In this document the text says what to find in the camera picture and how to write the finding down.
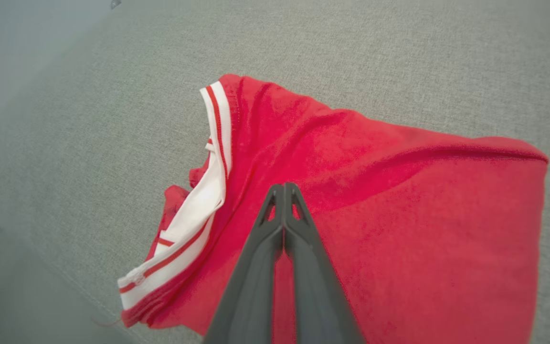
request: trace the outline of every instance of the red stripe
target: red stripe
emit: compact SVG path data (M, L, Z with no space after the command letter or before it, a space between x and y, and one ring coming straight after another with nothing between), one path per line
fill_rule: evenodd
M171 263L172 261L174 261L177 257L179 257L182 253L184 253L189 247L190 245L194 244L194 242L199 239L199 237L201 236L201 233L203 233L203 231L205 230L205 226L207 226L207 222L209 222L209 220L207 220L205 222L205 224L203 225L203 227L201 227L201 230L198 231L193 237L192 239L190 239L188 242L186 242L186 244L184 244L184 246L182 246L181 248L179 248L179 250L177 250L174 254L172 254L171 256L168 256L166 257L166 259L160 261L158 264L156 264L155 266L152 266L151 268L147 269L146 272L144 272L144 277L145 278L148 278L148 276L150 276L151 274L157 272L158 270L160 270L160 268L162 268L163 266L166 266L167 264ZM135 287L135 283L134 282L131 282L129 283L128 285L126 285L126 287L122 287L119 289L120 291L120 294L124 294L125 292L133 289Z
M218 129L218 143L220 144L220 156L222 157L222 163L224 164L224 180L229 178L229 169L226 167L226 159L224 158L224 148L222 146L222 124L220 123L220 107L218 107L218 101L216 95L213 93L212 87L207 87L207 93L209 98L212 99L213 111L216 115L216 128Z
M166 246L171 246L171 245L174 244L174 242L166 240L166 239L162 239L161 237L159 237L159 244L163 244L163 245L166 245Z

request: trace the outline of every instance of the white wall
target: white wall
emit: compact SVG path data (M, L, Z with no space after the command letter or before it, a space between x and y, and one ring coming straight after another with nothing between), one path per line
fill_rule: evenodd
M0 0L0 109L109 13L110 0Z

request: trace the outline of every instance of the sofa cushion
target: sofa cushion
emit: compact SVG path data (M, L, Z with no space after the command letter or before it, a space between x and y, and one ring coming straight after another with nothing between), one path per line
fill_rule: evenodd
M198 90L226 73L393 124L526 140L550 157L550 1L129 0L0 113L0 225L118 317L116 278L146 256L164 190L188 185L205 159ZM542 343L550 171L539 273Z

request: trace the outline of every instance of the red garment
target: red garment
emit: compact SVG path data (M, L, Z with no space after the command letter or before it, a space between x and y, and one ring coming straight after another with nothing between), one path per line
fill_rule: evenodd
M118 281L127 326L183 324L205 334L267 190L294 182L368 343L529 340L543 153L519 140L394 126L249 77L225 75L201 93L211 160L190 179L193 186L218 179L219 208L177 235L184 229L171 231L171 218L197 189L168 189L159 228L168 239L157 236L146 266ZM179 273L152 277L203 237ZM159 244L167 240L172 245ZM275 268L277 343L295 339L292 283L283 255Z

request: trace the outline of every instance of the white stripe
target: white stripe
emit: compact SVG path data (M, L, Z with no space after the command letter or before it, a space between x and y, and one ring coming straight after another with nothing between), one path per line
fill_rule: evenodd
M218 109L220 110L223 158L226 159L227 170L230 171L232 167L231 111L222 84L219 81L212 84L212 90L214 91L216 101L218 102ZM130 309L150 292L161 287L164 283L184 271L199 256L209 238L214 214L223 205L226 195L226 180L223 171L223 161L220 155L220 142L217 139L213 139L218 137L214 107L207 89L201 89L201 95L207 109L210 137L212 137L213 142L213 144L207 144L206 146L211 151L207 170L198 185L181 205L169 227L159 233L162 239L172 241L174 244L170 247L158 244L152 259L149 259L139 267L131 270L126 276L118 279L118 287L120 288L126 287L130 283L135 283L135 287L120 295L125 310ZM177 252L201 230L206 221L207 224L203 233L186 248L185 252L180 254L174 261L171 261L166 266L161 267L150 276L144 278L146 270Z
M218 101L218 108L220 109L220 126L222 131L222 148L224 150L224 158L226 161L227 172L231 173L232 161L231 161L231 107L229 107L229 101L226 98L224 87L220 81L212 84L212 90L216 100Z

